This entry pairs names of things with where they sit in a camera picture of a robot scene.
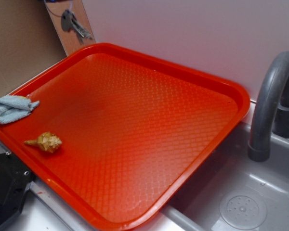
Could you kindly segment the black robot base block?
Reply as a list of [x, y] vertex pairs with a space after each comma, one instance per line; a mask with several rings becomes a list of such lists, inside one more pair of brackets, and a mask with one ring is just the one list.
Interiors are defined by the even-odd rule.
[[0, 231], [22, 213], [32, 171], [11, 151], [0, 154]]

